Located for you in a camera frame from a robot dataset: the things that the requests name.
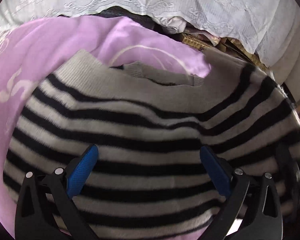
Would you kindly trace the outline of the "pink floral folded quilt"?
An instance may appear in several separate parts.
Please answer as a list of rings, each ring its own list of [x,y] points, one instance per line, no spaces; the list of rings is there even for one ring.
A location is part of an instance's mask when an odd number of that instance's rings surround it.
[[[169,34],[185,33],[202,41],[210,42],[214,47],[221,41],[220,37],[212,35],[205,30],[196,29],[193,25],[189,24],[179,16],[160,17],[157,19],[157,23]]]

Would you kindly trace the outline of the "purple smile fleece blanket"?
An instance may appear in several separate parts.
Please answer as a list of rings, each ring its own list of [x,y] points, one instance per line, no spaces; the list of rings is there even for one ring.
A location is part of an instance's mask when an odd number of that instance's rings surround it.
[[[42,18],[0,28],[0,223],[14,234],[16,205],[3,183],[3,167],[16,120],[38,83],[84,49],[108,66],[141,61],[159,69],[205,77],[199,51],[127,17]]]

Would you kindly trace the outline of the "white lace cover cloth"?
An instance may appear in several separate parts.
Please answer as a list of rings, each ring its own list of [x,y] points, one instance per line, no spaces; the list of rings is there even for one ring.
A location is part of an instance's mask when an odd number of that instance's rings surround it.
[[[217,37],[232,37],[266,66],[292,42],[300,44],[300,8],[294,0],[2,0],[0,26],[44,17],[78,17],[121,7],[138,15],[182,17]]]

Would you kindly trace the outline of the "brown woven bamboo mat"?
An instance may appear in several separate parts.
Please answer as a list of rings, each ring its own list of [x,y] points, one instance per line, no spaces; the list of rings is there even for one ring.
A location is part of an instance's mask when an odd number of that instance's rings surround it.
[[[220,38],[207,31],[194,29],[186,29],[185,32],[179,34],[178,39],[180,42],[199,51],[213,47],[233,57],[252,63],[263,71],[268,69],[260,61],[258,55],[247,52],[237,39],[228,37]]]

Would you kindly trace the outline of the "black white striped knit sweater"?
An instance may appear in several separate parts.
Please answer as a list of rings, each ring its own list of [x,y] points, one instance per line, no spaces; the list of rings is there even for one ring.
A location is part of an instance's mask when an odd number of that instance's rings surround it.
[[[247,174],[273,174],[293,217],[288,165],[300,168],[300,121],[259,68],[208,50],[196,75],[140,62],[108,67],[81,50],[44,78],[10,140],[3,181],[17,200],[27,172],[50,174],[94,144],[99,158],[75,205],[102,239],[160,239],[206,227],[224,203],[203,146]]]

